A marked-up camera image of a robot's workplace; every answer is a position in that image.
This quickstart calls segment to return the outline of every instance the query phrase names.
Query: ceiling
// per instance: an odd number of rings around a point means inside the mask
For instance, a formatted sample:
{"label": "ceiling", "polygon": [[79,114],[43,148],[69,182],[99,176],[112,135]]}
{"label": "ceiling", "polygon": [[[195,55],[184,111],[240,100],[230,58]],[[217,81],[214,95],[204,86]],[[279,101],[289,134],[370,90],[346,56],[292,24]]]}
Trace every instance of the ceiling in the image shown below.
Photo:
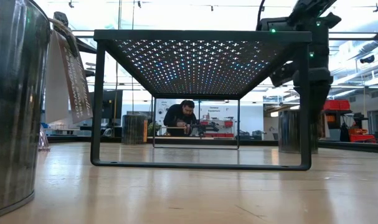
{"label": "ceiling", "polygon": [[[255,30],[257,11],[261,0],[149,0],[138,2],[128,0],[74,0],[72,7],[69,0],[36,0],[38,5],[52,16],[55,11],[66,13],[70,28],[73,30],[94,29],[195,29],[195,30]],[[262,17],[287,16],[292,11],[296,0],[266,0]],[[333,12],[342,21],[331,32],[378,32],[378,1],[337,0],[325,12]],[[342,34],[353,37],[353,34]],[[82,39],[96,47],[93,39]],[[330,70],[334,76],[333,88],[329,96],[339,98],[355,94],[364,85],[378,87],[378,43],[368,41],[331,40]],[[373,63],[359,63],[359,59],[375,56]],[[85,68],[95,63],[95,55],[82,53]],[[136,80],[115,60],[106,56],[105,88],[115,88],[115,83],[124,85],[119,89],[143,90]],[[270,79],[256,87],[247,97],[249,101],[285,103],[298,102],[292,82],[286,86],[274,88]]]}

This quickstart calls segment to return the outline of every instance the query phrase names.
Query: cylindrical bin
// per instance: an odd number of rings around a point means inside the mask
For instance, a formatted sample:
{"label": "cylindrical bin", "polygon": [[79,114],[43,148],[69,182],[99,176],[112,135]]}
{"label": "cylindrical bin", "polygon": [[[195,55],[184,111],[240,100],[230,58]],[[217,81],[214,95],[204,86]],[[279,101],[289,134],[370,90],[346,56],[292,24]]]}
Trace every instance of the cylindrical bin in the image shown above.
{"label": "cylindrical bin", "polygon": [[147,138],[147,117],[127,114],[122,116],[122,143],[144,144]]}
{"label": "cylindrical bin", "polygon": [[[279,112],[278,150],[279,152],[300,153],[300,111],[288,110]],[[317,124],[311,124],[311,152],[318,153]]]}
{"label": "cylindrical bin", "polygon": [[50,24],[29,0],[0,0],[0,215],[34,197]]}

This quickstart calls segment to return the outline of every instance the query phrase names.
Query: cardboard tag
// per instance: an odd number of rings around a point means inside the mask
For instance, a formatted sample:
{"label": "cardboard tag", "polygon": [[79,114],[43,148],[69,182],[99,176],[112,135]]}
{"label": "cardboard tag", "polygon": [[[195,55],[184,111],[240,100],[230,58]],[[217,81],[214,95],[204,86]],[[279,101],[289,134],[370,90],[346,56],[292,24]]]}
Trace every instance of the cardboard tag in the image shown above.
{"label": "cardboard tag", "polygon": [[93,117],[89,89],[81,57],[73,56],[67,40],[58,32],[57,40],[62,55],[65,78],[69,90],[73,123],[78,123]]}
{"label": "cardboard tag", "polygon": [[51,123],[69,116],[69,90],[64,75],[57,32],[52,31],[45,74],[45,122]]}

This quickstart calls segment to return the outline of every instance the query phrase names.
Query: wooden floor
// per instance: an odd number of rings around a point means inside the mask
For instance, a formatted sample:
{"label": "wooden floor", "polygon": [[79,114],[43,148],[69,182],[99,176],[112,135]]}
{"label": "wooden floor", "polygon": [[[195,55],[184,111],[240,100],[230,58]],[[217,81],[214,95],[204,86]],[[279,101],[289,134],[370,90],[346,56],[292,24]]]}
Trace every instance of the wooden floor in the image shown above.
{"label": "wooden floor", "polygon": [[[307,172],[95,167],[89,143],[38,156],[35,199],[0,223],[378,223],[378,154],[320,149]],[[155,149],[102,144],[102,159],[297,164],[275,147]]]}

